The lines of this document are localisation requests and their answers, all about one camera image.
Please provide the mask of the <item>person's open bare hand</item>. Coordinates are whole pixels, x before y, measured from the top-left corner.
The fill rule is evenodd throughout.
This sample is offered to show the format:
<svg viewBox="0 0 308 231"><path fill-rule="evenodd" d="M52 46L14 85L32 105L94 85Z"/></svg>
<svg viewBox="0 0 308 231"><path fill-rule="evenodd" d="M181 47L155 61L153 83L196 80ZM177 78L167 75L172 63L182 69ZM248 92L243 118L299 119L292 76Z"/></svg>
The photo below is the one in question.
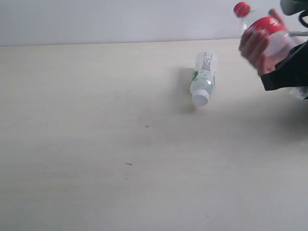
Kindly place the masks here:
<svg viewBox="0 0 308 231"><path fill-rule="evenodd" d="M239 45L241 56L257 70L259 76L275 70L275 65L296 45L283 19L275 9L259 13L240 2L233 9L243 24Z"/></svg>

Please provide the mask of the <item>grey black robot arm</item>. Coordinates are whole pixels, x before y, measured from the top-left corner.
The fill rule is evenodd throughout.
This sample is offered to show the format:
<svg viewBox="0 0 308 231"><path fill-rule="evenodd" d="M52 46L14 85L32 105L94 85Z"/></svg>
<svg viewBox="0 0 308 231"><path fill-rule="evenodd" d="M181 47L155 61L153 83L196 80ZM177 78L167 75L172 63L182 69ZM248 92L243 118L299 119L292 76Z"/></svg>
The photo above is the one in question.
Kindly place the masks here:
<svg viewBox="0 0 308 231"><path fill-rule="evenodd" d="M308 0L280 0L284 15L290 16L308 9Z"/></svg>

